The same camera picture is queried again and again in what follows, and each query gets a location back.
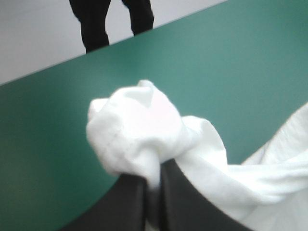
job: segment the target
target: gray floor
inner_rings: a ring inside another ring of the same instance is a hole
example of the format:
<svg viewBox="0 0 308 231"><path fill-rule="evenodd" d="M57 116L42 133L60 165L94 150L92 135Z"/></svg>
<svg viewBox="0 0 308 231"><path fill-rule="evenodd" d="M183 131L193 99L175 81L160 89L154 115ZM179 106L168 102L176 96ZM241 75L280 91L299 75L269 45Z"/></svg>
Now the gray floor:
<svg viewBox="0 0 308 231"><path fill-rule="evenodd" d="M154 26L223 1L151 0ZM111 0L106 30L111 44L132 36L121 0ZM0 0L0 84L84 53L68 0Z"/></svg>

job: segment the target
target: black pants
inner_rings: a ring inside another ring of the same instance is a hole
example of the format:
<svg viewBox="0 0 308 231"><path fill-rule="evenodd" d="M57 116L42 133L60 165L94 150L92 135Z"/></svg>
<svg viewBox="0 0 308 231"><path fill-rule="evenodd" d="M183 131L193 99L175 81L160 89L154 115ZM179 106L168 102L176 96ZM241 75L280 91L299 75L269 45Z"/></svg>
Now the black pants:
<svg viewBox="0 0 308 231"><path fill-rule="evenodd" d="M134 35L153 28L150 0L122 0L130 13ZM81 24L81 37L86 51L108 46L105 20L110 0L70 0L73 13Z"/></svg>

